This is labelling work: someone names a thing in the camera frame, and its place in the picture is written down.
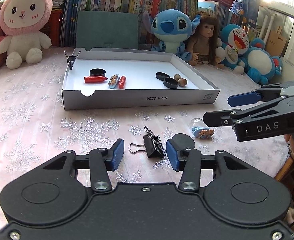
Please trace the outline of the black round lid solid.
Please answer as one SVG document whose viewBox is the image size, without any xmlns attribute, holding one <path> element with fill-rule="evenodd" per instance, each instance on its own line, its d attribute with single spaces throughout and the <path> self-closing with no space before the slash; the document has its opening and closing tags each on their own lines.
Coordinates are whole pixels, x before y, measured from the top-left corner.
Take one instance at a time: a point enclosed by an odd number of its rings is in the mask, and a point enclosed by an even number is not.
<svg viewBox="0 0 294 240">
<path fill-rule="evenodd" d="M 195 148 L 195 141 L 189 135 L 177 133 L 172 137 L 171 140 L 174 143 L 174 148 L 176 148 L 178 151 L 183 150 L 185 148 Z"/>
</svg>

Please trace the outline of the blue bear figurine charm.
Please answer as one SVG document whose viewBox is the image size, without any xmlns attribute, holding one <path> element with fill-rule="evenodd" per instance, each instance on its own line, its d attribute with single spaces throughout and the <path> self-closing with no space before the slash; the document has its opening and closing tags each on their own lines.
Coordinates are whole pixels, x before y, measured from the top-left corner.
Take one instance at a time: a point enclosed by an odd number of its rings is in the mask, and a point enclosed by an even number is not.
<svg viewBox="0 0 294 240">
<path fill-rule="evenodd" d="M 210 139 L 214 134 L 214 129 L 209 127 L 193 127 L 191 129 L 193 136 L 199 139 Z"/>
</svg>

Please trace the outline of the clear plastic dome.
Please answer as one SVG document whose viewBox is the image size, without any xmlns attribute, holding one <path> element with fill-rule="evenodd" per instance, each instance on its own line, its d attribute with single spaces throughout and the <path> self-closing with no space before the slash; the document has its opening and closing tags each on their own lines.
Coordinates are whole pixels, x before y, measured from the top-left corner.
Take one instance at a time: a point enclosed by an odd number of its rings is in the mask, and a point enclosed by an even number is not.
<svg viewBox="0 0 294 240">
<path fill-rule="evenodd" d="M 202 118 L 193 118 L 190 122 L 189 122 L 189 128 L 194 131 L 198 128 L 207 128 L 207 125 L 203 122 Z"/>
</svg>

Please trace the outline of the large black binder clip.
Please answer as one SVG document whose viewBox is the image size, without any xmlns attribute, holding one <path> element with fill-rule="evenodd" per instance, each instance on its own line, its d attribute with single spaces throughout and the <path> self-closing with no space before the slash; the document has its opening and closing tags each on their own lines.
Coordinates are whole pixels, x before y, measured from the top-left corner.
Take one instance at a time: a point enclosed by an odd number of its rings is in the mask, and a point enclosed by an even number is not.
<svg viewBox="0 0 294 240">
<path fill-rule="evenodd" d="M 131 143 L 129 145 L 129 152 L 131 154 L 145 152 L 148 158 L 164 158 L 165 152 L 164 152 L 164 148 L 161 143 L 161 139 L 159 135 L 155 135 L 154 132 L 148 129 L 147 126 L 144 127 L 144 131 L 145 131 L 145 135 L 143 137 L 144 143 L 141 145 Z M 132 146 L 135 146 L 136 148 L 143 147 L 144 149 L 133 151 L 131 149 Z"/>
</svg>

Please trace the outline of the brown walnut front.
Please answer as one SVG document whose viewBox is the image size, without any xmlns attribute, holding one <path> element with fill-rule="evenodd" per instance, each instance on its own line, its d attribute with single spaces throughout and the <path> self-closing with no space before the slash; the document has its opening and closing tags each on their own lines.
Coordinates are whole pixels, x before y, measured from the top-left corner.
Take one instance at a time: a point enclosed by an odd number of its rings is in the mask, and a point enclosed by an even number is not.
<svg viewBox="0 0 294 240">
<path fill-rule="evenodd" d="M 178 79 L 178 85 L 180 86 L 180 87 L 186 87 L 186 85 L 187 85 L 187 83 L 188 83 L 188 81 L 187 81 L 187 79 L 184 79 L 184 78 L 180 78 L 180 79 Z"/>
</svg>

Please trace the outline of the brown walnut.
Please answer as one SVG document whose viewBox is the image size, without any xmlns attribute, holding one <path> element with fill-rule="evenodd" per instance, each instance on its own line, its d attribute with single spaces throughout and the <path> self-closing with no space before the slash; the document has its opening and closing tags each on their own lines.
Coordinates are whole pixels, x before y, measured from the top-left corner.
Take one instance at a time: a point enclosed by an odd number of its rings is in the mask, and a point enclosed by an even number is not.
<svg viewBox="0 0 294 240">
<path fill-rule="evenodd" d="M 178 81 L 180 78 L 181 78 L 180 74 L 175 74 L 175 75 L 174 75 L 174 79 L 175 79 L 176 81 Z"/>
<path fill-rule="evenodd" d="M 187 79 L 184 79 L 184 78 L 180 78 L 180 79 L 178 79 L 178 85 L 180 86 L 180 87 L 186 87 L 186 85 L 187 85 L 187 83 L 188 83 L 188 81 L 187 81 Z"/>
</svg>

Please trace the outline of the black round cup lid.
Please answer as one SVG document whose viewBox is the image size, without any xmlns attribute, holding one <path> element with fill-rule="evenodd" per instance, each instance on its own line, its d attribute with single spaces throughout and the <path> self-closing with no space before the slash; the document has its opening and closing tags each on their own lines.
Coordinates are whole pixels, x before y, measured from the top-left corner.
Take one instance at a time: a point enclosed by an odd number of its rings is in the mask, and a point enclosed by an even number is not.
<svg viewBox="0 0 294 240">
<path fill-rule="evenodd" d="M 163 81 L 163 85 L 170 89 L 176 89 L 178 87 L 178 82 L 171 77 L 166 77 Z"/>
</svg>

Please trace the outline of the black round lid shallow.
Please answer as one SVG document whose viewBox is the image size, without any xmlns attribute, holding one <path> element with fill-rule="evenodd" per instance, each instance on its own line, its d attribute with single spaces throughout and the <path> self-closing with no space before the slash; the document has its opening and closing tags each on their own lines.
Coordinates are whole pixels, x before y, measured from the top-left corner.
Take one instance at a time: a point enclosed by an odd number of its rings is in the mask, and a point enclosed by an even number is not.
<svg viewBox="0 0 294 240">
<path fill-rule="evenodd" d="M 161 80 L 161 81 L 164 81 L 166 78 L 169 78 L 170 76 L 166 73 L 163 73 L 163 72 L 157 72 L 156 73 L 156 78 Z"/>
</svg>

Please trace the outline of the black ring cap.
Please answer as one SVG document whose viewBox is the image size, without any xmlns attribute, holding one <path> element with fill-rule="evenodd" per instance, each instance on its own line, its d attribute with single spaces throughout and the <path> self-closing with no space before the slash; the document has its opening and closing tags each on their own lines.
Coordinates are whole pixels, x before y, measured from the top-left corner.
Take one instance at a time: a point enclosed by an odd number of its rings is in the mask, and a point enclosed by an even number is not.
<svg viewBox="0 0 294 240">
<path fill-rule="evenodd" d="M 101 68 L 93 68 L 90 70 L 90 76 L 103 76 L 105 77 L 106 71 Z"/>
</svg>

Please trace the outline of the blue Doraemon plush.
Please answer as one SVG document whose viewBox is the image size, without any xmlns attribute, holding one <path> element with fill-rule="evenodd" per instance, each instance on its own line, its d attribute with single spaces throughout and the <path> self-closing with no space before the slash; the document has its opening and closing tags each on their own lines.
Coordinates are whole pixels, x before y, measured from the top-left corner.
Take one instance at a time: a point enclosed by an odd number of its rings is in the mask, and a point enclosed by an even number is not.
<svg viewBox="0 0 294 240">
<path fill-rule="evenodd" d="M 216 57 L 220 65 L 230 68 L 233 72 L 243 74 L 246 63 L 241 56 L 250 46 L 248 36 L 242 27 L 236 24 L 226 25 L 220 31 Z"/>
</svg>

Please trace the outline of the brown-haired doll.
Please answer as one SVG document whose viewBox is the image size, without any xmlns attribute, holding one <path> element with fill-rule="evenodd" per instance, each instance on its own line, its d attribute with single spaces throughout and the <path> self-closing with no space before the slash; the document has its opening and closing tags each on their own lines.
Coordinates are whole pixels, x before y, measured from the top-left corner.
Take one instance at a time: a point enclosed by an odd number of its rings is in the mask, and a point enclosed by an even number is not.
<svg viewBox="0 0 294 240">
<path fill-rule="evenodd" d="M 224 65 L 221 57 L 216 55 L 216 48 L 219 47 L 219 30 L 217 27 L 217 19 L 210 14 L 199 11 L 200 23 L 188 40 L 186 40 L 186 50 L 192 54 L 191 60 L 188 62 L 191 66 L 197 64 L 211 64 L 218 68 Z"/>
</svg>

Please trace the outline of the white cardboard tray box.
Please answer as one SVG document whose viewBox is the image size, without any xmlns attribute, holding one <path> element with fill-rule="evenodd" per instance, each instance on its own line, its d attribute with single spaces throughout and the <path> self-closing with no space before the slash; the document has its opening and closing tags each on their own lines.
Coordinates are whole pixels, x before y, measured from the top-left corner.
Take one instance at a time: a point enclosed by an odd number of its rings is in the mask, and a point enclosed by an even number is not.
<svg viewBox="0 0 294 240">
<path fill-rule="evenodd" d="M 169 53 L 147 50 L 93 48 L 81 51 L 73 64 L 67 67 L 62 85 L 64 109 L 84 110 L 99 108 L 170 106 L 213 103 L 220 90 L 195 68 Z M 124 89 L 110 89 L 108 81 L 84 83 L 90 70 L 101 68 L 106 77 L 118 74 L 126 77 Z M 174 78 L 180 74 L 187 79 L 186 87 L 170 89 L 156 78 L 157 72 Z"/>
</svg>

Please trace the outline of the blue Stitch plush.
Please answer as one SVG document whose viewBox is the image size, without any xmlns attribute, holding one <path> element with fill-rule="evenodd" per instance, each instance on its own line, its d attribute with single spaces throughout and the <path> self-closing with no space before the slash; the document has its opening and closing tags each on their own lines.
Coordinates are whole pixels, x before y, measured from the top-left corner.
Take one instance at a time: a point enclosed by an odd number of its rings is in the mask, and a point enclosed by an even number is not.
<svg viewBox="0 0 294 240">
<path fill-rule="evenodd" d="M 147 11 L 143 13 L 143 23 L 147 32 L 159 39 L 159 45 L 151 46 L 151 50 L 175 54 L 186 62 L 192 59 L 192 53 L 186 51 L 184 42 L 195 34 L 200 22 L 201 15 L 197 14 L 191 20 L 176 9 L 159 12 L 154 18 Z"/>
</svg>

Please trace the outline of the small black binder clip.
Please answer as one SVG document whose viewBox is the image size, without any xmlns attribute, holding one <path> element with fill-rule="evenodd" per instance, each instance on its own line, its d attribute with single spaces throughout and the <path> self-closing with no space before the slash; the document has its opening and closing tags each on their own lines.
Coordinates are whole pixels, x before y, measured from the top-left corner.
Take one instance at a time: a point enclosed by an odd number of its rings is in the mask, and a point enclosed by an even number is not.
<svg viewBox="0 0 294 240">
<path fill-rule="evenodd" d="M 67 60 L 67 66 L 70 68 L 70 70 L 73 69 L 73 64 L 75 63 L 76 59 L 78 58 L 78 56 L 80 55 L 81 51 L 78 51 L 78 53 L 76 55 L 68 55 L 67 51 L 64 50 L 64 55 L 66 57 Z"/>
</svg>

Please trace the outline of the green notebook case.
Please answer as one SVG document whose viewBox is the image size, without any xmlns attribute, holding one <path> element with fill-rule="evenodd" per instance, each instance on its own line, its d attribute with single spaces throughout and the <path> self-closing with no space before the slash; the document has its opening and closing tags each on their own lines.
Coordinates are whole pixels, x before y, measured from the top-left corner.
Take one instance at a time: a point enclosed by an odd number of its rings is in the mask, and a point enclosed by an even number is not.
<svg viewBox="0 0 294 240">
<path fill-rule="evenodd" d="M 75 46 L 86 50 L 138 49 L 138 16 L 125 12 L 81 11 Z"/>
</svg>

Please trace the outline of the row of books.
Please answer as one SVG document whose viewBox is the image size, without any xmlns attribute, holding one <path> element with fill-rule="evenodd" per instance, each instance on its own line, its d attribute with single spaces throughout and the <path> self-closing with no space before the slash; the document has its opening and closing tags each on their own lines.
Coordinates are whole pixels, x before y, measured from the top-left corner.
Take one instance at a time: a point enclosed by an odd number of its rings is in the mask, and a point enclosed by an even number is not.
<svg viewBox="0 0 294 240">
<path fill-rule="evenodd" d="M 148 34 L 142 26 L 142 14 L 147 11 L 151 17 L 167 9 L 176 9 L 189 17 L 199 10 L 198 0 L 53 0 L 53 9 L 49 21 L 42 28 L 52 45 L 56 47 L 72 46 L 76 39 L 76 24 L 80 11 L 125 12 L 138 16 L 138 42 L 140 45 L 153 44 L 154 36 Z M 202 6 L 201 10 L 219 18 L 219 28 L 227 23 L 237 23 L 239 17 L 231 15 L 233 9 L 214 2 L 214 5 Z"/>
</svg>

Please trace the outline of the pink bunny plush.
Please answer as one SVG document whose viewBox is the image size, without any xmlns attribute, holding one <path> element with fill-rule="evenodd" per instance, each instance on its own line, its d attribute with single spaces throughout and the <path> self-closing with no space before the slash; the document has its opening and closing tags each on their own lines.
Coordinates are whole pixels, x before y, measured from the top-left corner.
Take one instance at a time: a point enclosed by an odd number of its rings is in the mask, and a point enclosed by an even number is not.
<svg viewBox="0 0 294 240">
<path fill-rule="evenodd" d="M 52 45 L 40 29 L 48 22 L 52 0 L 6 0 L 0 10 L 0 27 L 6 34 L 0 42 L 0 53 L 6 53 L 9 69 L 19 68 L 22 62 L 39 63 L 42 49 Z"/>
</svg>

